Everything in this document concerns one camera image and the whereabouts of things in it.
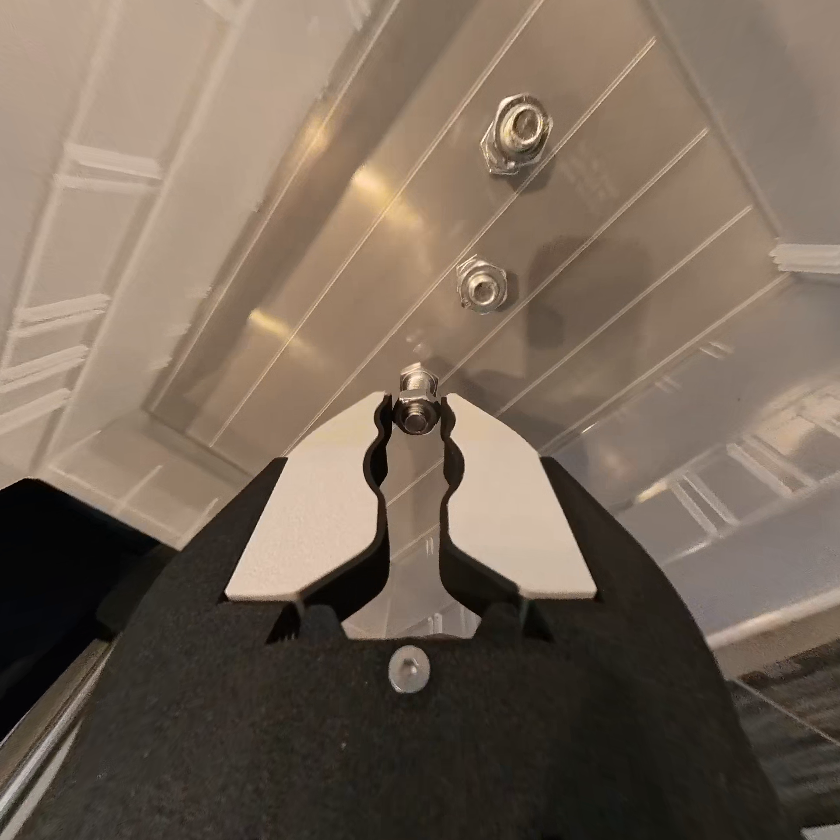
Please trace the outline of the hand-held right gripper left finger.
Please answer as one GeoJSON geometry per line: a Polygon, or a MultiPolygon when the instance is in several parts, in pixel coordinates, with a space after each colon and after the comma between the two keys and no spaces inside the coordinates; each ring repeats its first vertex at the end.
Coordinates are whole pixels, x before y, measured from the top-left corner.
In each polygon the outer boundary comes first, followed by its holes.
{"type": "Polygon", "coordinates": [[[224,595],[230,602],[304,602],[384,537],[382,478],[392,398],[373,392],[292,449],[224,595]]]}

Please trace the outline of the steel hex nut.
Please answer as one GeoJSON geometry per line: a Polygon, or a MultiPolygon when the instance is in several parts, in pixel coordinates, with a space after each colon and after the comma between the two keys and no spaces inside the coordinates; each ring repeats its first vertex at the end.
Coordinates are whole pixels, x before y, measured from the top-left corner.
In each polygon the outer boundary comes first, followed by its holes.
{"type": "Polygon", "coordinates": [[[498,104],[496,114],[495,114],[493,120],[491,121],[490,126],[488,127],[487,131],[485,132],[484,136],[482,137],[482,140],[480,142],[480,149],[481,149],[481,152],[482,152],[482,154],[485,158],[485,162],[486,162],[488,172],[491,175],[510,175],[510,176],[513,176],[513,175],[519,174],[520,172],[522,172],[524,170],[527,170],[527,169],[533,167],[534,165],[536,165],[537,163],[539,163],[541,161],[541,159],[543,157],[543,153],[545,152],[545,150],[548,146],[549,138],[548,138],[546,144],[544,145],[544,147],[542,148],[542,150],[540,152],[538,152],[537,155],[535,155],[533,157],[528,156],[528,157],[523,157],[523,158],[522,157],[516,157],[516,156],[515,157],[509,157],[509,156],[505,155],[497,146],[496,126],[497,126],[497,116],[499,114],[499,111],[501,110],[501,108],[504,107],[505,103],[509,102],[510,100],[512,100],[514,98],[518,98],[518,97],[525,96],[525,95],[530,95],[532,97],[535,97],[535,96],[533,96],[529,93],[519,93],[515,96],[511,96],[511,97],[502,99],[500,101],[500,103],[498,104]]]}
{"type": "Polygon", "coordinates": [[[396,399],[392,416],[394,425],[405,434],[423,436],[437,425],[440,403],[429,390],[404,390],[396,399]]]}
{"type": "Polygon", "coordinates": [[[456,268],[456,288],[458,292],[458,299],[460,301],[460,305],[462,308],[471,310],[473,312],[477,312],[479,314],[489,314],[492,313],[502,307],[502,305],[506,302],[508,297],[508,273],[503,269],[495,264],[489,262],[486,259],[479,257],[478,255],[472,255],[460,263],[456,268]],[[466,294],[466,282],[467,279],[477,273],[484,271],[488,274],[496,276],[501,284],[502,292],[500,293],[500,298],[498,300],[498,305],[493,308],[492,310],[481,310],[476,309],[470,306],[469,301],[467,299],[466,294]]]}

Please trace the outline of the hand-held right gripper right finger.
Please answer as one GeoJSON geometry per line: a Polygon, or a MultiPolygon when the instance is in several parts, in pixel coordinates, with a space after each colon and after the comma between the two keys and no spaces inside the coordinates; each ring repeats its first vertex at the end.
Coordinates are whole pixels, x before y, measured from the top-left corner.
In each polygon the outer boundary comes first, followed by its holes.
{"type": "Polygon", "coordinates": [[[444,399],[441,435],[445,589],[459,602],[594,599],[592,573],[537,450],[457,394],[444,399]]]}

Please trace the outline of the clear plastic bin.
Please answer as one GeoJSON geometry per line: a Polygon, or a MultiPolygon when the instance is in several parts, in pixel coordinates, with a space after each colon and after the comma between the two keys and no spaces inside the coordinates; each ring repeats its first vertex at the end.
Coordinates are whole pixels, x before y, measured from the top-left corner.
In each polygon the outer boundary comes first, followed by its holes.
{"type": "Polygon", "coordinates": [[[713,647],[838,613],[838,2],[2,2],[3,481],[181,549],[416,362],[713,647]]]}

